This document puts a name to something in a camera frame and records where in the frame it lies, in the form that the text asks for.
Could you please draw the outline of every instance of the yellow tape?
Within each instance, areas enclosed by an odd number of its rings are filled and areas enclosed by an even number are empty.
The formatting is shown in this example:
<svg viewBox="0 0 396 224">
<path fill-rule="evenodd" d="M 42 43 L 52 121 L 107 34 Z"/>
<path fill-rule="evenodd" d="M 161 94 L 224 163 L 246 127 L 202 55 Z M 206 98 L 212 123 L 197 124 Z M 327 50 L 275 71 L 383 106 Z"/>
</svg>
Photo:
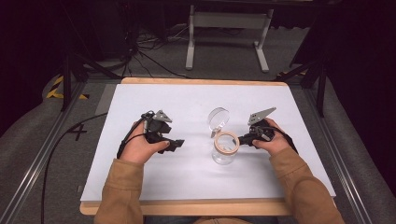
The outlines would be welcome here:
<svg viewBox="0 0 396 224">
<path fill-rule="evenodd" d="M 58 78 L 56 78 L 55 82 L 53 83 L 52 87 L 50 88 L 49 93 L 47 94 L 47 98 L 59 98 L 59 99 L 64 98 L 64 95 L 62 93 L 56 92 L 59 86 L 61 85 L 62 81 L 64 81 L 64 76 L 59 75 Z M 88 100 L 89 98 L 90 98 L 89 94 L 81 94 L 78 97 L 78 99 L 80 100 Z"/>
</svg>

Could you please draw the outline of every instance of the white paper sheet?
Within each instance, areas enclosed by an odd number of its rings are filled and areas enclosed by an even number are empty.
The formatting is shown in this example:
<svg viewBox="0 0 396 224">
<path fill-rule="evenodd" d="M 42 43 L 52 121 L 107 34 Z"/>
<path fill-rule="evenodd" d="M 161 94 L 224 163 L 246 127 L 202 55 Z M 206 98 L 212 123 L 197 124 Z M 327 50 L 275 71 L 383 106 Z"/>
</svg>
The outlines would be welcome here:
<svg viewBox="0 0 396 224">
<path fill-rule="evenodd" d="M 216 107 L 230 111 L 223 131 L 240 136 L 248 132 L 250 114 L 276 107 L 269 118 L 293 138 L 300 156 L 332 196 L 335 192 L 287 86 L 240 85 L 118 85 L 107 115 L 83 202 L 100 202 L 109 167 L 120 141 L 141 114 L 163 110 L 172 131 L 165 137 L 184 139 L 175 152 L 155 154 L 145 165 L 141 200 L 201 200 L 282 198 L 269 154 L 241 146 L 229 165 L 211 158 L 213 139 L 206 123 Z"/>
</svg>

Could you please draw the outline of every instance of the glass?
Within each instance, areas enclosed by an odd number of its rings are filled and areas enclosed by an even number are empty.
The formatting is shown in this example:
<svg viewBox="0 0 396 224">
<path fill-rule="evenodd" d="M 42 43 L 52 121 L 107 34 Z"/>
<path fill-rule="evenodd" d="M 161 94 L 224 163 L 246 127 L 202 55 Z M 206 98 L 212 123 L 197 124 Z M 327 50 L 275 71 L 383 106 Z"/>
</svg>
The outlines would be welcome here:
<svg viewBox="0 0 396 224">
<path fill-rule="evenodd" d="M 214 137 L 216 133 L 221 131 L 221 128 L 226 125 L 229 118 L 230 112 L 222 107 L 218 107 L 210 112 L 207 117 L 207 123 L 209 124 L 210 131 L 212 131 L 211 137 Z"/>
<path fill-rule="evenodd" d="M 212 150 L 212 159 L 220 165 L 230 164 L 233 162 L 238 148 L 238 137 L 232 133 L 218 133 Z"/>
</svg>

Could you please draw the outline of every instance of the sleeve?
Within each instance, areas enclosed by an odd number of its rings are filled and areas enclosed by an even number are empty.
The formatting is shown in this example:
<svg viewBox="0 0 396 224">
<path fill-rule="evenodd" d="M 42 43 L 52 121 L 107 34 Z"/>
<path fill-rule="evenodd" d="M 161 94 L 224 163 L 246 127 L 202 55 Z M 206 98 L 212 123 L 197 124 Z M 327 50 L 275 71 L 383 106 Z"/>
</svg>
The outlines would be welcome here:
<svg viewBox="0 0 396 224">
<path fill-rule="evenodd" d="M 114 160 L 102 190 L 95 224 L 143 224 L 139 197 L 143 164 Z"/>
<path fill-rule="evenodd" d="M 270 158 L 285 191 L 286 204 L 300 224 L 344 223 L 329 191 L 291 147 Z"/>
</svg>

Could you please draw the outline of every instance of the aluminum rail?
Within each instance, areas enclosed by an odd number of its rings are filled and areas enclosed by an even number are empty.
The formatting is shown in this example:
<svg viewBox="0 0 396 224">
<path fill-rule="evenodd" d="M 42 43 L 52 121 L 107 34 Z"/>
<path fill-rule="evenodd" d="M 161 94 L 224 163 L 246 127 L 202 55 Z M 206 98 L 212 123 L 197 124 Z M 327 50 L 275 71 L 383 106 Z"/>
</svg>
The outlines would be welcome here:
<svg viewBox="0 0 396 224">
<path fill-rule="evenodd" d="M 361 196 L 356 189 L 355 182 L 353 181 L 346 164 L 340 154 L 340 150 L 332 138 L 332 133 L 329 130 L 329 127 L 325 121 L 325 119 L 321 118 L 318 114 L 318 111 L 315 106 L 315 96 L 314 93 L 309 89 L 304 89 L 305 97 L 309 101 L 309 105 L 315 114 L 315 118 L 318 122 L 320 129 L 323 132 L 323 136 L 326 139 L 326 142 L 330 149 L 330 156 L 332 158 L 332 163 L 334 164 L 335 171 L 340 177 L 341 184 L 343 185 L 346 196 L 349 199 L 350 205 L 352 206 L 353 212 L 359 223 L 361 224 L 371 224 L 373 223 L 370 219 L 369 214 L 367 213 L 367 209 L 361 200 Z"/>
<path fill-rule="evenodd" d="M 74 88 L 72 93 L 72 100 L 70 102 L 70 105 L 65 109 L 64 112 L 61 112 L 55 120 L 52 128 L 49 131 L 49 135 L 44 141 L 44 144 L 35 156 L 35 160 L 27 170 L 22 182 L 20 183 L 20 186 L 18 187 L 17 191 L 9 202 L 5 212 L 1 216 L 0 224 L 12 223 L 18 212 L 21 210 L 21 207 L 25 202 L 27 196 L 29 195 L 29 192 L 37 181 L 41 170 L 46 165 L 46 162 L 50 156 L 51 149 L 56 143 L 59 133 L 64 126 L 64 123 L 68 115 L 70 114 L 73 105 L 78 100 L 78 97 L 82 94 L 84 87 L 85 83 L 76 83 L 76 87 Z"/>
</svg>

